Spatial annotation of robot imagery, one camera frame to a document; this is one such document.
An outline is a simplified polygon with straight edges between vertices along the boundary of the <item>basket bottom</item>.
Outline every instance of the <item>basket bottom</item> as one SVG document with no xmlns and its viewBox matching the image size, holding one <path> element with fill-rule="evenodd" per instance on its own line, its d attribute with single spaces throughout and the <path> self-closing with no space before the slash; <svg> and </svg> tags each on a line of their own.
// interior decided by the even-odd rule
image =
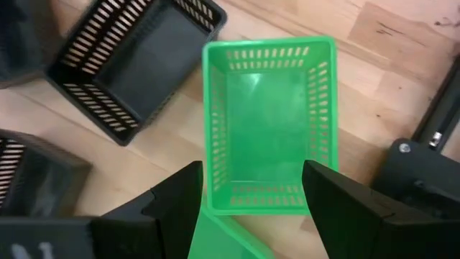
<svg viewBox="0 0 460 259">
<path fill-rule="evenodd" d="M 227 127 L 232 178 L 292 181 L 307 156 L 306 76 L 301 71 L 227 76 Z"/>
<path fill-rule="evenodd" d="M 207 34 L 172 4 L 159 4 L 97 78 L 141 119 L 180 85 L 201 56 Z"/>
</svg>

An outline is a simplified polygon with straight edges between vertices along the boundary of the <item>black plastic basket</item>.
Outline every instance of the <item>black plastic basket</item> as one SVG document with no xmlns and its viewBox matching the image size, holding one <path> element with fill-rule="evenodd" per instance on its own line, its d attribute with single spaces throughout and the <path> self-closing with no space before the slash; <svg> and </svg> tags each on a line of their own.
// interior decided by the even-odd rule
<svg viewBox="0 0 460 259">
<path fill-rule="evenodd" d="M 50 0 L 1 0 L 0 88 L 43 76 L 62 43 Z"/>
<path fill-rule="evenodd" d="M 226 21 L 211 0 L 99 0 L 47 71 L 120 145 L 147 126 Z"/>
<path fill-rule="evenodd" d="M 90 169 L 38 137 L 0 129 L 0 216 L 72 214 Z"/>
</svg>

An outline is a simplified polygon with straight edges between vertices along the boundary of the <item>basket rim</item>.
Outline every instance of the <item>basket rim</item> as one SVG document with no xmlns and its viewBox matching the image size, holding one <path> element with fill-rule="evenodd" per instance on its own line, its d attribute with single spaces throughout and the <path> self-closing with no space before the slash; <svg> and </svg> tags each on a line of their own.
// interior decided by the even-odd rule
<svg viewBox="0 0 460 259">
<path fill-rule="evenodd" d="M 335 86 L 335 89 L 330 91 L 331 95 L 331 144 L 333 145 L 331 151 L 331 163 L 329 167 L 337 171 L 339 169 L 339 113 L 338 113 L 338 81 L 337 81 L 337 50 L 334 38 L 329 36 L 315 36 L 315 37 L 288 37 L 288 38 L 277 38 L 277 39 L 263 39 L 263 40 L 236 40 L 236 41 L 219 41 L 210 42 L 203 49 L 203 115 L 204 115 L 204 128 L 205 128 L 205 147 L 206 147 L 206 168 L 207 168 L 207 186 L 210 188 L 208 191 L 208 208 L 215 215 L 273 215 L 273 214 L 291 214 L 291 215 L 309 215 L 310 210 L 308 204 L 302 207 L 286 207 L 285 209 L 279 209 L 276 207 L 270 208 L 270 206 L 264 206 L 260 209 L 219 209 L 213 204 L 213 176 L 212 176 L 212 153 L 207 147 L 211 146 L 211 119 L 208 115 L 210 107 L 210 90 L 211 84 L 208 80 L 211 72 L 209 62 L 209 51 L 213 48 L 222 47 L 244 47 L 244 46 L 260 46 L 273 43 L 311 43 L 311 42 L 324 42 L 329 45 L 331 64 L 331 85 Z"/>
</svg>

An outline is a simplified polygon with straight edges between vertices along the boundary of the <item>wooden floor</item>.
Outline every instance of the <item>wooden floor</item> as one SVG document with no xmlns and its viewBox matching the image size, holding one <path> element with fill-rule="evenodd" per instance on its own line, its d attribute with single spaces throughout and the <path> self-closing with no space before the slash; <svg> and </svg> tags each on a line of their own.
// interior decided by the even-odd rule
<svg viewBox="0 0 460 259">
<path fill-rule="evenodd" d="M 372 180 L 393 140 L 412 135 L 459 51 L 457 0 L 216 2 L 229 15 L 220 40 L 336 38 L 340 170 L 361 183 Z M 89 0 L 53 4 L 65 34 Z M 44 81 L 0 91 L 0 127 L 39 135 L 91 161 L 78 214 L 103 214 L 190 161 L 205 160 L 201 68 L 128 147 L 116 145 Z M 460 160 L 460 129 L 455 134 L 446 154 Z M 327 258 L 310 217 L 236 219 L 280 258 Z"/>
</svg>

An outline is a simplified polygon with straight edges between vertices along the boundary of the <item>black plastic part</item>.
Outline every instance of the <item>black plastic part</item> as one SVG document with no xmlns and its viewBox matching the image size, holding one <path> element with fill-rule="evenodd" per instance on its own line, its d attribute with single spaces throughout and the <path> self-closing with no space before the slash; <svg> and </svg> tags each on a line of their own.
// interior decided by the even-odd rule
<svg viewBox="0 0 460 259">
<path fill-rule="evenodd" d="M 410 152 L 400 152 L 407 144 Z M 460 219 L 460 164 L 411 140 L 393 142 L 371 187 L 433 217 Z"/>
<path fill-rule="evenodd" d="M 460 56 L 428 107 L 412 140 L 440 153 L 460 119 Z"/>
<path fill-rule="evenodd" d="M 90 169 L 38 137 L 0 129 L 0 215 L 72 214 Z"/>
<path fill-rule="evenodd" d="M 330 259 L 459 258 L 459 220 L 436 219 L 317 162 L 303 188 Z"/>
<path fill-rule="evenodd" d="M 119 145 L 161 111 L 217 37 L 211 0 L 98 0 L 47 69 L 53 86 Z"/>
<path fill-rule="evenodd" d="M 202 189 L 203 164 L 195 161 L 102 217 L 134 222 L 155 218 L 164 258 L 187 258 Z"/>
<path fill-rule="evenodd" d="M 2 259 L 161 259 L 155 220 L 0 219 Z"/>
<path fill-rule="evenodd" d="M 202 189 L 196 161 L 102 217 L 0 217 L 0 258 L 186 259 Z"/>
<path fill-rule="evenodd" d="M 1 0 L 0 88 L 44 77 L 62 43 L 50 0 Z"/>
</svg>

